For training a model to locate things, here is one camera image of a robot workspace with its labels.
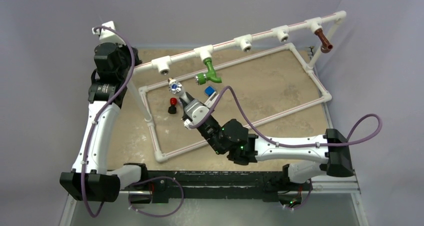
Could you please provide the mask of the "white water faucet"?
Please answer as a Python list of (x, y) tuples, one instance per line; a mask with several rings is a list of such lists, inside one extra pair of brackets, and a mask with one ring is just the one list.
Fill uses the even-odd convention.
[(168, 90), (175, 98), (180, 98), (182, 101), (189, 103), (190, 99), (188, 98), (187, 92), (184, 86), (174, 78), (168, 78)]

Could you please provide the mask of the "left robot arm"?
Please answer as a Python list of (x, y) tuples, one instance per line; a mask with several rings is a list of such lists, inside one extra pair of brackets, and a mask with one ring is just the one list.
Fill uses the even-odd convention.
[(96, 68), (88, 89), (88, 120), (78, 156), (69, 172), (62, 172), (60, 185), (77, 201), (114, 202), (119, 191), (131, 185), (146, 189), (149, 177), (141, 163), (126, 163), (108, 171), (112, 129), (123, 105), (124, 82), (132, 63), (139, 64), (138, 50), (117, 43), (102, 43), (94, 49)]

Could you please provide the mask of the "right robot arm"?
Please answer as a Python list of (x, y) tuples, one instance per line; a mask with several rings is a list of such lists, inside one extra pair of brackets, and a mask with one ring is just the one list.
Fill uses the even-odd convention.
[(184, 126), (196, 129), (218, 155), (226, 155), (234, 164), (247, 166), (270, 160), (298, 160), (284, 167), (280, 182), (288, 190), (300, 183), (326, 174), (331, 177), (354, 175), (348, 140), (336, 129), (309, 137), (269, 137), (256, 128), (253, 133), (235, 118), (220, 125), (213, 117), (212, 106), (189, 93), (179, 93), (183, 105)]

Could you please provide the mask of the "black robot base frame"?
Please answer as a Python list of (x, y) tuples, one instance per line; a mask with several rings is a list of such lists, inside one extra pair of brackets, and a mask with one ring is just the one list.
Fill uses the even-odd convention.
[(143, 170), (141, 180), (126, 187), (146, 191), (152, 202), (170, 199), (262, 200), (299, 204), (312, 181), (295, 183), (285, 168), (280, 171), (172, 171)]

